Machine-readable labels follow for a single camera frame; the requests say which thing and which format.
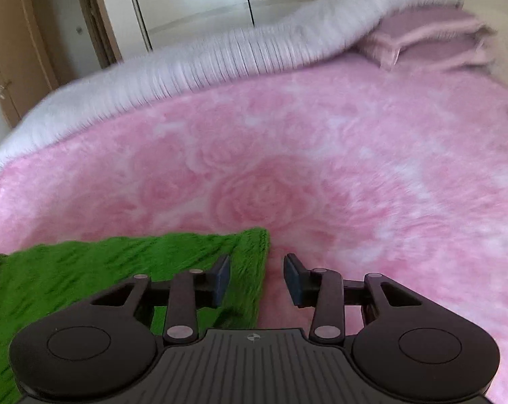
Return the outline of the green knitted sweater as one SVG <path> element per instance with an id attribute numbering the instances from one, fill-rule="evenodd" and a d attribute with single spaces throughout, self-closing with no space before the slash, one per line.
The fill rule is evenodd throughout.
<path id="1" fill-rule="evenodd" d="M 223 304 L 202 309 L 198 326 L 255 327 L 269 245 L 268 231 L 254 228 L 229 235 L 173 233 L 39 244 L 0 255 L 0 403 L 21 397 L 9 367 L 9 343 L 22 327 L 135 274 L 169 280 L 192 268 L 208 270 L 220 256 L 229 256 L 231 280 Z"/>

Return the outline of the pink floral fleece blanket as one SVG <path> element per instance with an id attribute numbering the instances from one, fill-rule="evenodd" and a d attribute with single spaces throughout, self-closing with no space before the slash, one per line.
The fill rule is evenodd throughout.
<path id="1" fill-rule="evenodd" d="M 486 329 L 508 403 L 508 89 L 346 54 L 96 123 L 0 174 L 0 255 L 268 231 L 257 326 L 307 327 L 282 259 L 385 274 Z"/>

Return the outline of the white striped quilt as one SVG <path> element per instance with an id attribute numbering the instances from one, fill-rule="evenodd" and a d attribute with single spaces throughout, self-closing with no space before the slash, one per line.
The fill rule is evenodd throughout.
<path id="1" fill-rule="evenodd" d="M 0 174 L 97 122 L 161 99 L 331 59 L 389 15 L 461 0 L 315 0 L 280 20 L 165 46 L 54 90 L 0 144 Z"/>

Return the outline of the mauve pink pillow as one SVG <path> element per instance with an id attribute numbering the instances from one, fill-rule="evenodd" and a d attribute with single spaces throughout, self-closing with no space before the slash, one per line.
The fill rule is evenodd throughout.
<path id="1" fill-rule="evenodd" d="M 494 35 L 459 7 L 428 6 L 385 18 L 356 48 L 385 70 L 443 71 L 491 64 Z"/>

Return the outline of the brown wooden door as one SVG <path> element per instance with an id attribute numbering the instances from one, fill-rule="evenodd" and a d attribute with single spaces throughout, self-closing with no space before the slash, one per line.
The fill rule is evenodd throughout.
<path id="1" fill-rule="evenodd" d="M 102 0 L 0 0 L 0 108 L 9 127 L 120 56 Z"/>

